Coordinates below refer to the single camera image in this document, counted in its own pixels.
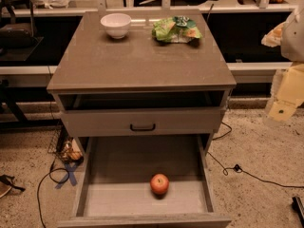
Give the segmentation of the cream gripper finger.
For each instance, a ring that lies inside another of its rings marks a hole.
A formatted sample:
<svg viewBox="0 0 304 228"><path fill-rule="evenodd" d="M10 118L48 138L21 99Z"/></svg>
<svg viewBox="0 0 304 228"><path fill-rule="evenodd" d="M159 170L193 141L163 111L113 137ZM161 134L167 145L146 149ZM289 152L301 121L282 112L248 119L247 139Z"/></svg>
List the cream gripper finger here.
<svg viewBox="0 0 304 228"><path fill-rule="evenodd" d="M268 126L284 125L295 114L296 107L287 102L270 99L265 106L263 122Z"/></svg>
<svg viewBox="0 0 304 228"><path fill-rule="evenodd" d="M261 40L261 44L274 48L281 45L281 37L282 37L282 30L284 27L284 22L277 25L271 31L269 31Z"/></svg>

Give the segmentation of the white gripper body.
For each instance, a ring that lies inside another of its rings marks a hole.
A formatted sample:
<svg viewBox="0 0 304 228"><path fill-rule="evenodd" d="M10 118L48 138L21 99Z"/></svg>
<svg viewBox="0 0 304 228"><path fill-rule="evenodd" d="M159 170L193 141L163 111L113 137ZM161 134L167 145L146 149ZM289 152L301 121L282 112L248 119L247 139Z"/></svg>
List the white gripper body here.
<svg viewBox="0 0 304 228"><path fill-rule="evenodd" d="M275 99L292 106L304 103L304 64L292 63L283 73Z"/></svg>

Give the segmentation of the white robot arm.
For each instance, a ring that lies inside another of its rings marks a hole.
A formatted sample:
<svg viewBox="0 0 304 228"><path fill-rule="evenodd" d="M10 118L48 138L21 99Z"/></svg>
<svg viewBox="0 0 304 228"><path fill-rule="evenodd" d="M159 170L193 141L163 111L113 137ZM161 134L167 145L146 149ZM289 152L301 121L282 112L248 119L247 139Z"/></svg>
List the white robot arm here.
<svg viewBox="0 0 304 228"><path fill-rule="evenodd" d="M275 73L265 108L269 121L284 123L304 103L304 5L298 5L285 22L268 32L261 44L280 46L281 55L292 62L285 71Z"/></svg>

